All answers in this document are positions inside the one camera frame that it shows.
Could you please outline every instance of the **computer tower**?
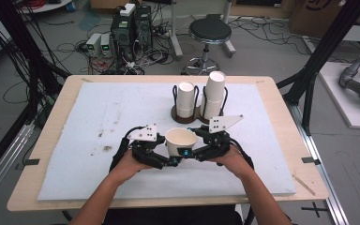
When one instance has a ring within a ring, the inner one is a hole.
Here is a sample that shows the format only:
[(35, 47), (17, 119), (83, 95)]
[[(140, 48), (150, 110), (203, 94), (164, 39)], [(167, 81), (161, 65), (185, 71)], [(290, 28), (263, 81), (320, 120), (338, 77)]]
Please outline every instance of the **computer tower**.
[(151, 36), (151, 7), (136, 7), (135, 13), (136, 32), (137, 39), (139, 40), (139, 46), (143, 46), (145, 49), (148, 49), (148, 47), (153, 47), (153, 39)]
[(111, 34), (115, 54), (118, 59), (126, 61), (135, 60), (137, 51), (136, 25), (134, 22), (134, 12), (130, 16), (115, 15), (112, 20)]

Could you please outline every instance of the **person's right hand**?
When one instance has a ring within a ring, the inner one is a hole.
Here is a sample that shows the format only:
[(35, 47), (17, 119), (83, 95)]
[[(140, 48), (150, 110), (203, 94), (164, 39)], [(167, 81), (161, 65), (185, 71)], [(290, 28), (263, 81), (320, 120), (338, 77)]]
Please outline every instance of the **person's right hand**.
[(242, 157), (238, 149), (230, 145), (230, 150), (222, 157), (215, 157), (209, 161), (218, 162), (223, 164), (227, 170), (239, 177), (242, 173), (253, 171), (245, 159)]

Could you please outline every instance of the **chrome stool base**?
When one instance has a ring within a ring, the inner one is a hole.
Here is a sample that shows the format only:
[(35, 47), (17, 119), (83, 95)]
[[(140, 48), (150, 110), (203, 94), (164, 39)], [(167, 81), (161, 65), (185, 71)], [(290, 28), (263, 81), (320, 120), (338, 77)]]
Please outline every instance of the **chrome stool base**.
[(184, 75), (209, 75), (210, 72), (220, 70), (218, 63), (212, 59), (203, 61), (202, 57), (192, 58), (183, 68)]

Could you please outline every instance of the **stool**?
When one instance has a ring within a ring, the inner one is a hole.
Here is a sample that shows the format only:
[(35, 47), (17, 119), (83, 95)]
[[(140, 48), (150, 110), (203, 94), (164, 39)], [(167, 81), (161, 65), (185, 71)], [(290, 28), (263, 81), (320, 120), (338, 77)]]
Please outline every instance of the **stool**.
[(202, 57), (192, 58), (183, 68), (182, 74), (201, 75), (219, 70), (218, 63), (209, 59), (210, 44), (222, 44), (230, 39), (231, 28), (225, 22), (215, 19), (200, 19), (191, 23), (189, 35), (197, 41), (205, 43)]

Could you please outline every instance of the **hand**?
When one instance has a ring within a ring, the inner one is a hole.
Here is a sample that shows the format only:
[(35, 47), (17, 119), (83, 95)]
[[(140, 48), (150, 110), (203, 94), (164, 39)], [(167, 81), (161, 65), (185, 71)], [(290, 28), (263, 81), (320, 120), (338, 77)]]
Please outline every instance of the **hand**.
[(112, 171), (110, 171), (109, 176), (114, 177), (114, 179), (119, 183), (118, 185), (122, 185), (137, 172), (151, 168), (151, 166), (147, 166), (137, 161), (132, 156), (131, 150), (128, 149), (118, 164), (112, 169)]
[(245, 159), (242, 157), (238, 149), (230, 145), (230, 150), (222, 157), (215, 157), (209, 161), (218, 162), (223, 164), (227, 170), (233, 173), (235, 176), (240, 177), (242, 173), (253, 171)]

